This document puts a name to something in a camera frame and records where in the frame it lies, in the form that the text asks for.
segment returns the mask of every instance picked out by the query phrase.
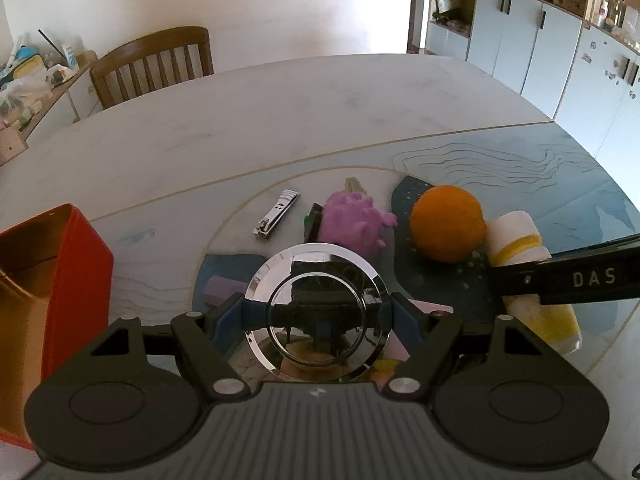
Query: red box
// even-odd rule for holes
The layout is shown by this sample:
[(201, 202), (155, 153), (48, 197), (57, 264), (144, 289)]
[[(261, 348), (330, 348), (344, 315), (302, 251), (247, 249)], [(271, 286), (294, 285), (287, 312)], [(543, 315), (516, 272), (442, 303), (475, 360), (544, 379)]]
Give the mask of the red box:
[(31, 392), (108, 324), (113, 255), (78, 208), (0, 234), (0, 440), (33, 449)]

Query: chair backrest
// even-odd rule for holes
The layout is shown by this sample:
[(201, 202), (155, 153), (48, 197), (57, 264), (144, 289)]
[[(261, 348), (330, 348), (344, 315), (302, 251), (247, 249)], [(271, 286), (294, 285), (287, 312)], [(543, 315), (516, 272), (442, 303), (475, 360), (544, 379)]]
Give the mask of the chair backrest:
[(148, 36), (130, 41), (129, 43), (112, 50), (106, 56), (101, 57), (91, 66), (90, 73), (102, 106), (104, 108), (109, 108), (116, 104), (116, 99), (114, 98), (109, 85), (110, 79), (112, 79), (111, 73), (115, 73), (122, 101), (129, 100), (129, 92), (127, 91), (127, 85), (125, 84), (127, 71), (123, 70), (124, 67), (127, 66), (129, 67), (128, 72), (134, 93), (136, 94), (135, 96), (137, 97), (143, 94), (143, 88), (140, 85), (138, 72), (134, 65), (135, 62), (139, 62), (140, 60), (142, 61), (142, 67), (145, 72), (146, 88), (149, 92), (156, 90), (156, 84), (154, 83), (153, 77), (154, 74), (152, 73), (148, 60), (151, 56), (155, 56), (158, 63), (160, 85), (162, 88), (169, 86), (166, 71), (164, 69), (164, 61), (162, 60), (162, 53), (165, 51), (169, 51), (170, 53), (171, 67), (174, 76), (173, 79), (176, 83), (182, 82), (180, 69), (178, 67), (178, 59), (175, 53), (178, 49), (182, 49), (184, 54), (187, 76), (189, 79), (195, 79), (189, 45), (196, 45), (198, 47), (200, 65), (202, 66), (202, 75), (213, 74), (213, 63), (211, 61), (211, 50), (209, 46), (209, 31), (204, 27), (175, 27), (168, 28), (167, 30), (160, 30), (159, 32), (154, 32)]

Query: orange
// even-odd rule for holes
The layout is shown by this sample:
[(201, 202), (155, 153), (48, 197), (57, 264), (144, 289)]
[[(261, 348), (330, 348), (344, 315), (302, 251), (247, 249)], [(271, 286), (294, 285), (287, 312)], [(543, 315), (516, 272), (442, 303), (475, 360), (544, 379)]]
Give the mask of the orange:
[(456, 264), (482, 243), (486, 224), (480, 203), (471, 193), (455, 186), (436, 186), (415, 203), (409, 229), (424, 256)]

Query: marble table top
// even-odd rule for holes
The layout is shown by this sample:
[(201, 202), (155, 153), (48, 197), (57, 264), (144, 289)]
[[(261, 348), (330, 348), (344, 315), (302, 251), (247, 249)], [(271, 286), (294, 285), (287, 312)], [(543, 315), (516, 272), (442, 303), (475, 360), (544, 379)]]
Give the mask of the marble table top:
[[(381, 208), (409, 174), (469, 190), (487, 221), (524, 209), (552, 252), (640, 230), (636, 208), (568, 134), (475, 67), (441, 57), (341, 56), (222, 73), (32, 142), (0, 168), (0, 230), (77, 205), (114, 253), (110, 321), (126, 313), (157, 324), (190, 310), (206, 254), (271, 256), (302, 229), (306, 202), (321, 202), (346, 176)], [(247, 226), (287, 186), (303, 191), (301, 208), (257, 244)], [(606, 394), (613, 416), (603, 446), (624, 448), (627, 461), (640, 447), (629, 419), (640, 415), (615, 416), (627, 403), (617, 373), (637, 367), (608, 356), (636, 305), (576, 305), (584, 349), (569, 357)], [(0, 443), (0, 479), (36, 462)]]

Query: black cabinet handle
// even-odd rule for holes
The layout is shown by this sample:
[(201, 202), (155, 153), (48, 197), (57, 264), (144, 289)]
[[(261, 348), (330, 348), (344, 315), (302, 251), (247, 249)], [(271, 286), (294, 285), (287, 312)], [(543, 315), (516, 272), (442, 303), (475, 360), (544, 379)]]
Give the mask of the black cabinet handle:
[(634, 63), (634, 67), (634, 74), (631, 76), (631, 86), (636, 83), (636, 79), (638, 78), (638, 69), (640, 68), (640, 66)]
[(622, 79), (624, 79), (626, 77), (626, 71), (629, 70), (631, 60), (628, 57), (622, 56), (622, 62), (625, 64), (625, 69), (622, 71)]

